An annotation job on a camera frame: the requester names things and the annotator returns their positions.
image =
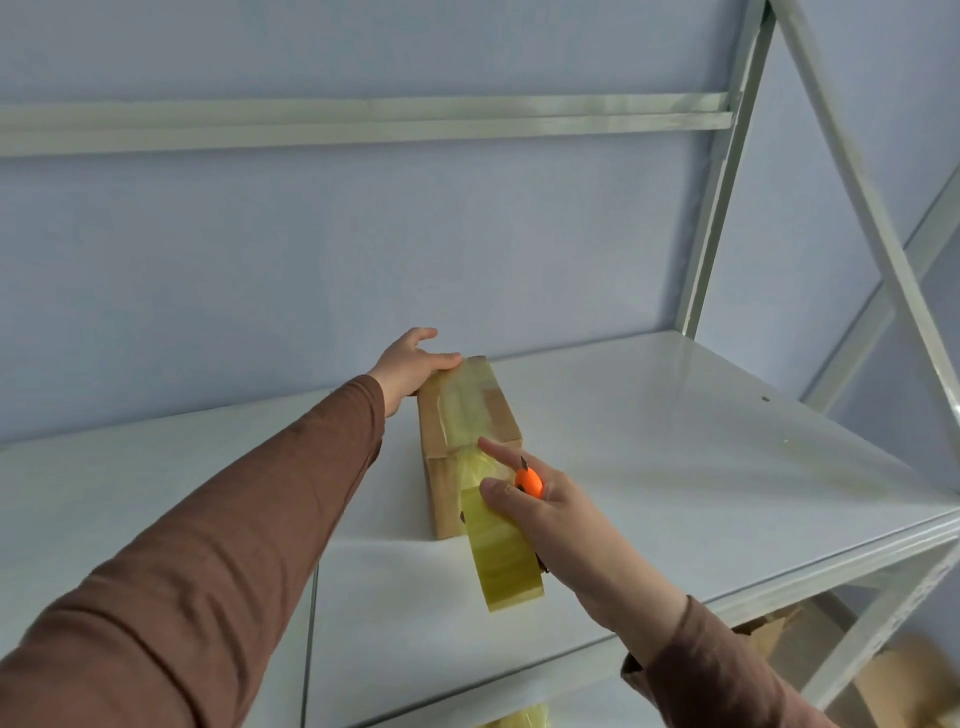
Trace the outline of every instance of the fingernail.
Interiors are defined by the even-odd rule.
[[[496,488],[497,479],[495,477],[485,477],[480,481],[480,495],[488,496]]]

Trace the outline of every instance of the shelf surface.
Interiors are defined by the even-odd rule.
[[[40,610],[324,393],[221,407],[0,448],[0,655]],[[310,585],[247,728],[297,728]]]
[[[526,447],[704,601],[960,506],[674,331],[494,370]],[[426,498],[408,401],[320,563],[308,726],[386,717],[608,634],[550,577],[545,598],[488,614],[466,539],[429,541]]]
[[[570,473],[637,548],[704,600],[883,537],[889,546],[900,537],[891,534],[905,538],[945,514],[960,521],[956,497],[672,331],[494,368],[528,448]],[[323,394],[0,449],[0,651]],[[550,577],[545,598],[487,613],[466,539],[431,540],[412,400],[388,421],[319,575],[310,726],[387,716],[607,635]],[[248,725],[299,724],[308,606],[305,598]]]

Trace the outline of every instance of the hand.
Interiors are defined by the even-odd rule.
[[[400,407],[404,397],[414,394],[426,378],[438,369],[453,369],[463,361],[458,353],[428,353],[417,344],[437,335],[435,328],[411,328],[387,347],[368,374],[383,390],[387,417]]]
[[[523,456],[540,476],[542,500],[495,478],[480,483],[480,494],[493,511],[516,523],[587,614],[616,632],[642,665],[650,665],[676,631],[686,595],[634,550],[565,473],[484,437],[477,445],[513,470]]]

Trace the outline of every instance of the cardboard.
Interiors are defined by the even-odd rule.
[[[960,703],[960,683],[946,659],[916,634],[876,655],[853,683],[876,728],[930,728]]]
[[[800,610],[799,606],[778,609],[759,619],[752,619],[734,627],[733,632],[740,635],[756,654],[764,660],[769,660],[784,630],[797,618]]]

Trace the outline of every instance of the brown long-sleeve shirt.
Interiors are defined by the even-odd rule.
[[[40,614],[0,725],[239,725],[383,427],[360,376],[207,481]],[[675,728],[829,725],[692,600],[644,679]]]

